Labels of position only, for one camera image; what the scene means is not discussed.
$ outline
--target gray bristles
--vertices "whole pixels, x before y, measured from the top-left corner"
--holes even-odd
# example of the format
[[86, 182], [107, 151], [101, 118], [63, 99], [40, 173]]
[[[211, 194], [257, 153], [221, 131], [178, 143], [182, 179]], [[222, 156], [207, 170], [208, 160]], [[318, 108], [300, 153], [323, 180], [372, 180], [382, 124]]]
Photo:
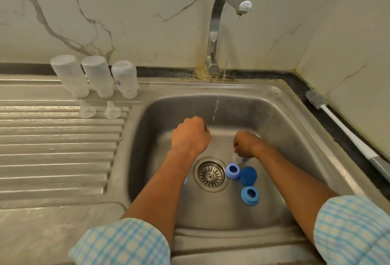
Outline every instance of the gray bristles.
[[320, 109], [321, 105], [328, 105], [326, 103], [325, 99], [322, 98], [321, 95], [317, 94], [315, 90], [310, 90], [306, 92], [306, 98], [309, 100], [309, 102], [316, 108]]

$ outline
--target forearm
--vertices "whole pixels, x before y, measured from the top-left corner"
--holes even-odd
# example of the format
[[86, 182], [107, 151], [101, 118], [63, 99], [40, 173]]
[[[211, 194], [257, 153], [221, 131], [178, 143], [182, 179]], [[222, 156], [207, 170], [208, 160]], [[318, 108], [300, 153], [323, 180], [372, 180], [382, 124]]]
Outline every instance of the forearm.
[[338, 194], [290, 163], [269, 145], [259, 147], [255, 157], [264, 166], [295, 220], [314, 244], [313, 231], [317, 214], [329, 198]]
[[146, 184], [122, 218], [144, 220], [165, 236], [172, 248], [176, 210], [188, 169], [196, 154], [183, 149], [168, 152], [163, 164]]

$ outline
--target marble wall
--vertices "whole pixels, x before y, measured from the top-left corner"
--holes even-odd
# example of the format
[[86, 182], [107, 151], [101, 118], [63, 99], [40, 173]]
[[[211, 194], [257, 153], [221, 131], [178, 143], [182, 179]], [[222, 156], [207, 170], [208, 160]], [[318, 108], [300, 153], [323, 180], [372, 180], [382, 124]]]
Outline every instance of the marble wall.
[[[214, 0], [0, 0], [0, 61], [58, 54], [110, 63], [203, 67]], [[217, 58], [235, 69], [294, 69], [337, 0], [251, 0], [239, 21], [225, 6]]]
[[296, 71], [390, 157], [389, 0], [338, 0]]

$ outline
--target checkered sleeve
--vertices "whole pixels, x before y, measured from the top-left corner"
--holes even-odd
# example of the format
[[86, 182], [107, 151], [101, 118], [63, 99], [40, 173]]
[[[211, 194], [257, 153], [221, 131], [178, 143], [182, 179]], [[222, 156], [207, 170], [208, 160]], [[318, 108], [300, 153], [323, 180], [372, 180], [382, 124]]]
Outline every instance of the checkered sleeve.
[[314, 242], [327, 264], [390, 264], [390, 217], [366, 198], [340, 196], [320, 209]]
[[126, 218], [88, 230], [69, 251], [77, 265], [167, 265], [166, 238], [149, 223]]

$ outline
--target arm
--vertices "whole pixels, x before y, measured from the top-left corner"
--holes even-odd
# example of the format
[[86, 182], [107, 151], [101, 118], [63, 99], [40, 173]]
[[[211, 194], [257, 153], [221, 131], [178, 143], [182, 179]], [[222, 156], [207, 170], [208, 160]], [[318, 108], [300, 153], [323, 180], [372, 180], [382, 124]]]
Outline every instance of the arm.
[[172, 248], [176, 210], [189, 168], [211, 141], [203, 119], [187, 118], [172, 132], [167, 158], [122, 216], [152, 224]]
[[258, 159], [283, 196], [303, 232], [314, 244], [314, 224], [322, 205], [338, 196], [333, 190], [285, 159], [263, 139], [249, 132], [234, 137], [234, 151], [239, 156]]

